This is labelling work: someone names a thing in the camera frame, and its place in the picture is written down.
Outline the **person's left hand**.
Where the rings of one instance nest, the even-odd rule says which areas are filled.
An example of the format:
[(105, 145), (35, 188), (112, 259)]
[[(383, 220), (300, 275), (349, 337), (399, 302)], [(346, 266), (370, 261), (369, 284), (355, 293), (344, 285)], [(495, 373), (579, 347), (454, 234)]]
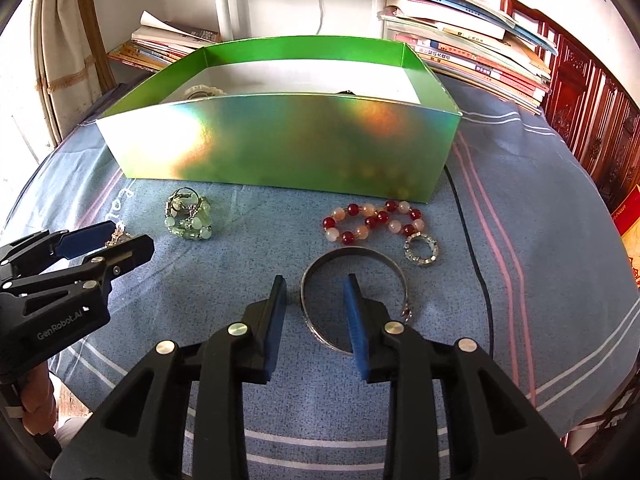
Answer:
[(58, 421), (58, 407), (46, 363), (41, 363), (25, 376), (21, 402), (23, 426), (29, 434), (47, 434), (54, 428)]

